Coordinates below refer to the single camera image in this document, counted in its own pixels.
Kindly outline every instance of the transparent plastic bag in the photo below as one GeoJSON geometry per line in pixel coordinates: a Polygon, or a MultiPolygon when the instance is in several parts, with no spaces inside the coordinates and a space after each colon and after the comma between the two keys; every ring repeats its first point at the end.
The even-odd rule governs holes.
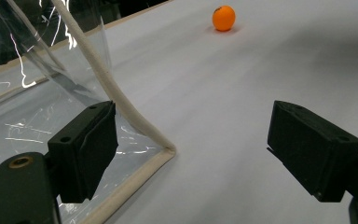
{"type": "MultiPolygon", "coordinates": [[[[80,49],[62,14],[50,1],[38,4],[34,8],[40,10],[27,14],[27,7],[21,9],[15,1],[0,1],[0,163],[23,152],[47,153],[47,141],[55,133],[89,105],[109,99],[89,63],[90,56],[80,49]]],[[[109,64],[95,2],[62,4],[78,18],[82,35],[102,56],[99,60],[109,64]],[[72,12],[71,6],[86,10],[72,12]]],[[[136,125],[136,119],[128,121],[134,112],[126,112],[125,100],[115,101],[116,156],[91,201],[61,203],[58,199],[63,223],[105,221],[174,155],[172,147],[149,138],[147,129],[141,133],[134,128],[134,124],[145,125],[136,125]]]]}

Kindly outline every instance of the orange ball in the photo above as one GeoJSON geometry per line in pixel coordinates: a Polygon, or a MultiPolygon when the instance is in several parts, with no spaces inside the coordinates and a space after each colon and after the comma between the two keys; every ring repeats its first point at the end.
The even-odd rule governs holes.
{"type": "Polygon", "coordinates": [[[232,7],[221,6],[217,8],[212,16],[214,28],[218,31],[229,31],[235,21],[235,11],[232,7]]]}

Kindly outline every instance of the black object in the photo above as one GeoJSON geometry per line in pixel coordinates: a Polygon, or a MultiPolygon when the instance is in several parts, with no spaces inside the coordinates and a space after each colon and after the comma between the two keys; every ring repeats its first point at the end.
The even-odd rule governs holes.
{"type": "Polygon", "coordinates": [[[276,101],[268,150],[320,202],[352,196],[351,223],[358,224],[358,138],[308,109],[276,101]]]}
{"type": "Polygon", "coordinates": [[[45,156],[28,152],[0,164],[0,223],[61,223],[56,198],[91,199],[117,150],[115,105],[80,113],[48,142],[45,156]]]}

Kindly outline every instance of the clear plastic sheet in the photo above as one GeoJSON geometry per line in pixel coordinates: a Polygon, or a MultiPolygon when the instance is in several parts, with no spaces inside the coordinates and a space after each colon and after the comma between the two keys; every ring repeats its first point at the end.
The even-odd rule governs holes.
{"type": "MultiPolygon", "coordinates": [[[[33,2],[40,10],[0,1],[0,163],[23,152],[47,153],[47,141],[55,133],[87,106],[107,100],[54,6],[49,1],[33,2]]],[[[81,27],[86,23],[82,27],[86,35],[109,63],[95,2],[65,3],[68,8],[87,8],[73,16],[80,19],[81,27]]],[[[132,128],[119,112],[116,122],[116,156],[91,201],[75,204],[58,199],[63,223],[81,222],[163,149],[132,128]]]]}

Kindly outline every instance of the table surface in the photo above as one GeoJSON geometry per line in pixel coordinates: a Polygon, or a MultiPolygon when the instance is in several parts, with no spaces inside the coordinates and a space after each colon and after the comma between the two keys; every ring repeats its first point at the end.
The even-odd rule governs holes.
{"type": "Polygon", "coordinates": [[[274,100],[358,136],[358,0],[175,0],[106,34],[119,86],[178,149],[107,223],[350,223],[351,195],[319,203],[266,147],[274,100]]]}

